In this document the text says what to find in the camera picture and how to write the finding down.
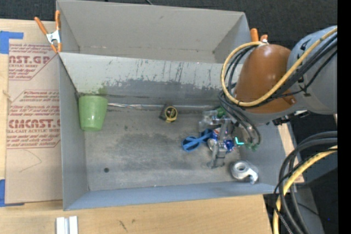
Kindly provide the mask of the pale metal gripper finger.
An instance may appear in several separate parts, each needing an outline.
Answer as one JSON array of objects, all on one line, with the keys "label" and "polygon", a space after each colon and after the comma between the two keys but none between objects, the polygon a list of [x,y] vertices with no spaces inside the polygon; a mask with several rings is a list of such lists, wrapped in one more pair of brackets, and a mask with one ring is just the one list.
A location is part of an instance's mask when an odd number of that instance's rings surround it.
[{"label": "pale metal gripper finger", "polygon": [[219,142],[233,143],[233,137],[231,136],[231,119],[223,117],[221,122]]},{"label": "pale metal gripper finger", "polygon": [[209,168],[219,168],[224,165],[225,155],[227,149],[224,146],[223,142],[217,142],[212,146],[212,158],[209,161]]}]

